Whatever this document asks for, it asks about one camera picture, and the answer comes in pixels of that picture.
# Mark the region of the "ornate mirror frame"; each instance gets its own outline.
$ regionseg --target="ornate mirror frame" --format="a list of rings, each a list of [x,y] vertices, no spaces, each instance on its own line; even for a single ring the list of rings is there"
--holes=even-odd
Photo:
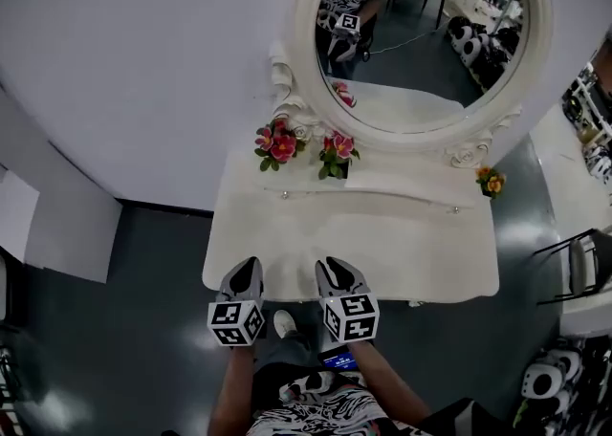
[[[508,127],[520,114],[520,102],[537,81],[550,49],[553,29],[551,0],[525,0],[523,31],[510,66],[467,114],[449,126],[423,133],[391,133],[372,128],[348,114],[323,79],[315,45],[315,19],[320,0],[296,0],[293,25],[286,42],[285,70],[293,84],[285,104],[274,115],[308,135],[328,127],[350,135],[361,145],[382,151],[434,154],[454,167],[475,167],[487,156],[496,130]],[[291,99],[301,101],[292,104]]]

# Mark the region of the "white shoe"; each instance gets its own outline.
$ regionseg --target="white shoe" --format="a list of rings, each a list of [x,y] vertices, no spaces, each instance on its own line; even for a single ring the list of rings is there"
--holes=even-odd
[[[297,331],[294,318],[286,310],[277,310],[274,313],[274,329],[281,339],[290,332]]]

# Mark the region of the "round mirror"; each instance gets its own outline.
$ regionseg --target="round mirror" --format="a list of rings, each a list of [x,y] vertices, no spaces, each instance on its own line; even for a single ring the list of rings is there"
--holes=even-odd
[[[370,128],[445,128],[509,79],[525,46],[526,8],[523,0],[319,0],[320,73],[342,111]]]

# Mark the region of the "gray floor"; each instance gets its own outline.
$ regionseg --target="gray floor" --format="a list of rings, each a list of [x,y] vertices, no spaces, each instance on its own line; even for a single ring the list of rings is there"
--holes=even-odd
[[[482,97],[482,90],[444,39],[448,21],[442,16],[441,28],[436,28],[436,18],[441,0],[428,0],[421,12],[424,0],[401,0],[381,13],[374,31],[371,52],[394,47],[429,33],[398,49],[372,54],[368,62],[357,65],[353,79],[372,84],[383,84],[405,89],[425,91],[442,98],[459,101],[469,106]]]
[[[473,397],[505,418],[524,366],[557,333],[558,306],[536,301],[560,291],[560,266],[557,256],[530,258],[557,240],[531,141],[499,168],[509,176],[492,203],[499,294],[416,309],[382,302],[377,345],[434,409]],[[25,385],[18,409],[33,434],[206,433],[228,355],[207,335],[213,292],[200,275],[209,227],[204,218],[127,209],[107,285],[27,271],[25,328],[7,343]],[[288,308],[320,332],[316,303]]]

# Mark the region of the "cable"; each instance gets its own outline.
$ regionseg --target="cable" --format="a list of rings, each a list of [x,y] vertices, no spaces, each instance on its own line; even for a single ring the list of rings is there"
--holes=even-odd
[[[378,50],[376,52],[370,52],[370,54],[371,55],[382,54],[383,52],[388,52],[390,50],[399,49],[400,47],[403,47],[404,45],[407,45],[408,43],[412,43],[412,42],[418,40],[419,38],[422,38],[426,34],[432,34],[432,33],[436,33],[438,30],[442,30],[449,22],[450,22],[450,20],[449,21],[445,21],[442,25],[440,25],[435,30],[432,30],[431,32],[421,33],[419,36],[417,36],[415,38],[412,38],[411,40],[408,40],[407,42],[401,43],[400,45],[396,45],[395,47],[387,47],[386,49]]]

